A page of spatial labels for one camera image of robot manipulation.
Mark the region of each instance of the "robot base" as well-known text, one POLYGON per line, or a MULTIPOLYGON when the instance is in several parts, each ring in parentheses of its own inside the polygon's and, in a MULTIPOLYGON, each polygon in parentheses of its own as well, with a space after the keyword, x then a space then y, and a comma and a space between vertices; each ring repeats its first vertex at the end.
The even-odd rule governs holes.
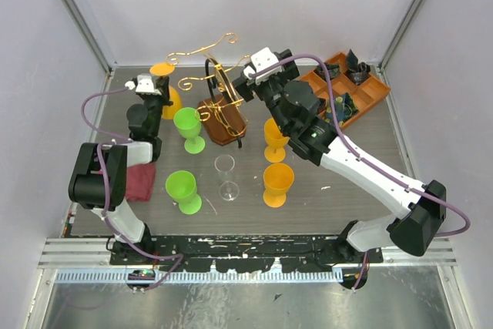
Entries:
MULTIPOLYGON (((155 253, 169 256, 184 255, 176 271, 205 273, 214 264, 216 271, 235 270, 238 274, 256 270, 268 271, 276 260, 284 273, 331 271, 334 264, 363 262, 363 254, 357 251, 344 256, 339 252, 341 240, 330 235, 217 235, 217 236, 159 236, 151 240, 155 253)), ((113 247, 112 265, 149 265, 155 263, 160 270, 167 271, 174 260, 152 261, 132 251, 113 247)), ((368 262, 384 261, 379 250, 368 251, 368 262)))

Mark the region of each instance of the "gold wire holder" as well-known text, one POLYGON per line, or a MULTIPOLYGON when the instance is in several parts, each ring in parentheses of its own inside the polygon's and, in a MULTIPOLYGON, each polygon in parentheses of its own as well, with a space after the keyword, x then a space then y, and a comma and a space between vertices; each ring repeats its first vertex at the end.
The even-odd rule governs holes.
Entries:
POLYGON ((178 55, 180 55, 180 56, 188 56, 188 55, 192 55, 192 54, 204 52, 207 49, 211 49, 214 46, 219 45, 226 37, 228 37, 228 40, 227 41, 230 44, 234 44, 235 42, 238 41, 238 35, 237 34, 235 34, 234 32, 227 32, 226 34, 224 34, 223 36, 221 36, 221 38, 217 42, 214 42, 213 44, 208 45, 208 46, 204 46, 204 47, 202 47, 200 49, 194 50, 193 52, 188 52, 188 53, 174 52, 174 53, 170 53, 166 57, 166 61, 165 62, 168 63, 168 64, 170 64, 170 65, 177 65, 178 62, 179 62, 178 55))
POLYGON ((214 69, 216 70, 216 73, 214 75, 210 75, 210 76, 207 76, 207 77, 204 77, 201 79, 192 78, 192 80, 204 80, 204 79, 211 79, 211 78, 215 77, 217 79, 217 82, 218 82, 218 90, 221 93, 226 92, 227 96, 230 97, 231 102, 226 102, 226 104, 222 104, 222 103, 224 103, 224 100, 225 100, 225 97, 222 96, 218 102, 211 101, 210 103, 206 103, 203 106, 198 107, 196 109, 196 112, 199 113, 199 119, 202 122, 207 121, 208 119, 210 119, 211 113, 213 113, 214 116, 216 117, 217 121, 220 122, 224 126, 224 128, 226 129, 228 134, 230 134, 232 137, 242 136, 245 133, 245 131, 247 130, 247 123, 248 123, 247 118, 239 110, 240 104, 243 101, 243 99, 238 98, 236 91, 231 86, 231 82, 228 79, 226 72, 229 72, 230 70, 234 69, 235 67, 237 67, 241 63, 241 61, 243 61, 245 58, 249 58, 250 56, 245 55, 243 58, 241 58, 238 61, 238 63, 235 66, 230 67, 228 69, 223 69, 223 66, 221 64, 219 64, 214 59, 214 57, 212 57, 210 55, 207 55, 206 57, 214 64, 214 69), (230 125, 230 123, 226 119, 226 116, 223 113, 223 109, 225 109, 226 107, 229 107, 229 106, 234 106, 236 108, 236 110, 238 111, 238 113, 240 114, 242 120, 245 122, 245 127, 240 132, 237 132, 230 125))
MULTIPOLYGON (((210 60, 210 61, 213 61, 214 59, 212 57, 208 57, 206 55, 206 57, 210 60)), ((229 67, 228 69, 223 69, 223 66, 220 65, 219 63, 218 64, 215 64, 214 65, 214 69, 217 71, 218 69, 222 69, 224 72, 229 72, 231 71, 232 69, 235 69, 236 67, 238 67, 240 65, 240 63, 244 60, 244 59, 248 59, 250 56, 249 55, 244 55, 243 57, 241 57, 241 59, 236 63, 236 65, 234 65, 233 67, 229 67)), ((206 77, 184 77, 183 79, 181 79, 180 81, 178 81, 178 87, 183 90, 184 92, 187 92, 188 90, 190 90, 191 88, 193 88, 193 83, 192 81, 204 81, 204 80, 208 80, 208 79, 211 79, 213 77, 216 77, 217 78, 217 74, 212 74, 212 75, 208 75, 206 77)))

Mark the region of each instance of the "white wall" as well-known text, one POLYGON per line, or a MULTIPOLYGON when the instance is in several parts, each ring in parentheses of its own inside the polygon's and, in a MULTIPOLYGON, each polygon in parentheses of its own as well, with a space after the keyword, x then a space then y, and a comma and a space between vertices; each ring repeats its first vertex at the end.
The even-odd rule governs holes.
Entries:
MULTIPOLYGON (((472 227, 452 239, 478 327, 491 327, 493 0, 426 0, 387 68, 414 167, 472 227)), ((445 230, 461 225, 448 214, 445 230)))
POLYGON ((0 0, 0 9, 0 326, 16 329, 45 238, 62 228, 89 135, 79 105, 102 90, 104 72, 61 0, 0 0))
MULTIPOLYGON (((214 52, 224 62, 266 45, 328 57, 350 47, 380 61, 411 0, 76 0, 103 48, 120 65, 150 65, 170 52, 237 32, 214 52)), ((183 62, 202 63, 203 57, 183 62)))

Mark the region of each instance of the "brown wooden base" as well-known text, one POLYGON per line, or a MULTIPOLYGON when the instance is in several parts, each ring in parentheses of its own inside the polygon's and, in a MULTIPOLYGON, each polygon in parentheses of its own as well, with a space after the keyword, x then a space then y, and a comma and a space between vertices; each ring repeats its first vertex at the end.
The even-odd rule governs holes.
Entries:
MULTIPOLYGON (((222 95, 217 95, 215 96, 216 101, 219 102, 223 96, 222 95)), ((210 105, 212 102, 212 99, 205 99, 201 102, 199 102, 199 105, 197 107, 201 107, 204 105, 210 105)), ((221 106, 225 104, 226 101, 224 100, 222 103, 220 103, 221 106)), ((199 112, 209 112, 207 108, 200 109, 199 112)), ((247 124, 241 117, 240 113, 234 106, 227 106, 226 108, 223 108, 221 110, 223 113, 224 117, 226 118, 227 122, 233 127, 238 133, 243 131, 246 127, 247 124)), ((216 116, 214 115, 213 112, 210 113, 210 118, 207 121, 202 122, 204 127, 206 128, 207 134, 209 135, 209 138, 215 142, 215 144, 219 144, 220 146, 225 146, 226 144, 232 143, 236 141, 235 136, 231 136, 226 128, 223 126, 222 123, 220 123, 216 116)), ((243 138, 245 136, 245 133, 240 135, 240 138, 243 138)))

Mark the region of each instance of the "wine glass base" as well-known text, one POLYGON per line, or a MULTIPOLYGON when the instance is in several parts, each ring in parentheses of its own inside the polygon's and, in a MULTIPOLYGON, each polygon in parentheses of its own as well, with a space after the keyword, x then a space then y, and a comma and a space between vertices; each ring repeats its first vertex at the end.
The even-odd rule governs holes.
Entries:
POLYGON ((226 181, 219 187, 219 195, 224 200, 235 200, 240 194, 240 188, 232 181, 226 181))
POLYGON ((269 207, 272 208, 281 207, 283 204, 286 203, 286 194, 282 194, 280 196, 273 196, 266 191, 263 192, 263 201, 269 207))
POLYGON ((197 194, 190 203, 179 203, 178 208, 180 211, 186 215, 193 215, 199 212, 200 207, 202 207, 202 198, 197 194))
POLYGON ((279 163, 286 157, 286 150, 284 148, 274 149, 268 146, 263 154, 267 161, 271 163, 279 163))
POLYGON ((202 136, 198 136, 194 139, 185 140, 185 151, 190 154, 197 154, 203 151, 206 147, 206 141, 202 136))

